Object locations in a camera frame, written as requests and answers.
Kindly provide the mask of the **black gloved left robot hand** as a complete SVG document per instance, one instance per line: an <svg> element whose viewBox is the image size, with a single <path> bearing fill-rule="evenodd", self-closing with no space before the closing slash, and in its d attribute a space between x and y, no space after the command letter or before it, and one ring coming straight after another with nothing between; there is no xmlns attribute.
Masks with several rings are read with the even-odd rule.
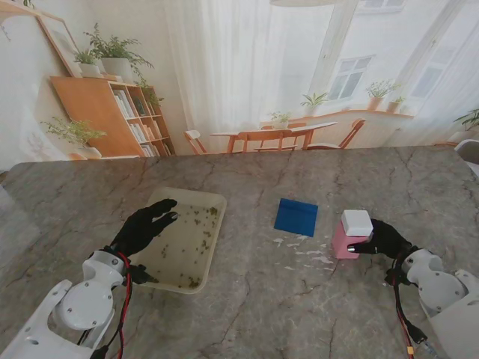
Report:
<svg viewBox="0 0 479 359"><path fill-rule="evenodd" d="M176 205L176 200L164 199L137 210L125 221L110 247L125 257L141 252L177 220L178 214L172 211Z"/></svg>

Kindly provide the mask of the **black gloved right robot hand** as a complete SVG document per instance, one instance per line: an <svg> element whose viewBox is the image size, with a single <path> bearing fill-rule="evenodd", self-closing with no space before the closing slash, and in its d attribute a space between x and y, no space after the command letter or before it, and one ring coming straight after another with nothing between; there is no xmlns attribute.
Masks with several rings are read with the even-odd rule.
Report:
<svg viewBox="0 0 479 359"><path fill-rule="evenodd" d="M357 242L347 246L354 254L384 254L390 259L397 259L401 254L410 253L413 244L402 237L390 224L372 218L372 236L366 242Z"/></svg>

